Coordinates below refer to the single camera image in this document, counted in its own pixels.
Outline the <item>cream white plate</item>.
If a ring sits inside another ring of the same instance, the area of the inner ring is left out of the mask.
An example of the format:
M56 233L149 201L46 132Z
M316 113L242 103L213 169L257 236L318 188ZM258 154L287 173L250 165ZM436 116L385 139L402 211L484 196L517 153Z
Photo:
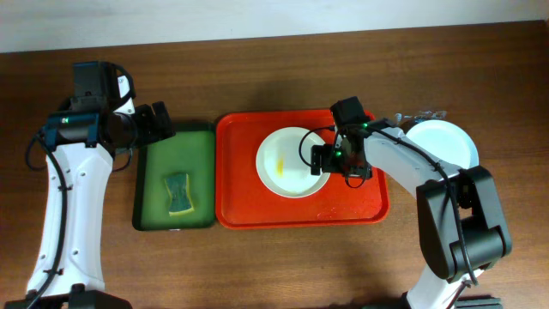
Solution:
M272 132L256 152L256 171L262 183L281 197L302 198L320 191L329 173L311 174L301 158L311 160L311 147L324 140L305 128L286 127Z

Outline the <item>yellow green sponge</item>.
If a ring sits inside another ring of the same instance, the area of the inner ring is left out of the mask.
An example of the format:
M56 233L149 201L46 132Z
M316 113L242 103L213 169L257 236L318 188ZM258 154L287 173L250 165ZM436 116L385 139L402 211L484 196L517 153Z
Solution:
M169 196L169 216L185 215L194 211L187 173L177 173L165 178L165 185Z

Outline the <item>light blue plate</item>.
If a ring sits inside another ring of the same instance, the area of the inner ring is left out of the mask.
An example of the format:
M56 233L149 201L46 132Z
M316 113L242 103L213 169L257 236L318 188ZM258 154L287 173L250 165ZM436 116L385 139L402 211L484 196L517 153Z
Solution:
M414 125L407 137L437 158L462 168L480 164L473 139L460 127L443 120L426 120Z

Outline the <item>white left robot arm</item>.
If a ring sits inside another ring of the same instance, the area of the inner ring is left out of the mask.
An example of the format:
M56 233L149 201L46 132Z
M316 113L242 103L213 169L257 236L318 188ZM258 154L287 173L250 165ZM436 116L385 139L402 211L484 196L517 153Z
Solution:
M54 112L33 140L45 151L48 197L39 256L8 308L128 308L105 291L100 239L116 154L174 136L165 104Z

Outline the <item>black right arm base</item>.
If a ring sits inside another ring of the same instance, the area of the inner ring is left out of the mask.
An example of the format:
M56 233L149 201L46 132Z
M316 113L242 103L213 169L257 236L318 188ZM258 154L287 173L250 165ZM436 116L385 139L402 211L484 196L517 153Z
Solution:
M504 309L499 298L466 298L459 299L454 309Z

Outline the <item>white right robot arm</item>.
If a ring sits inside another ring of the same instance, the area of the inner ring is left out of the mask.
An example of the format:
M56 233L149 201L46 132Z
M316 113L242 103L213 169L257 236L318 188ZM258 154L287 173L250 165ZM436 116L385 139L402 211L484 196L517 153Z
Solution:
M377 168L417 202L426 267L391 308L500 308L491 296L465 298L479 276L511 252L498 190L482 166L460 167L436 157L390 121L340 123L331 144L311 149L311 172L366 179Z

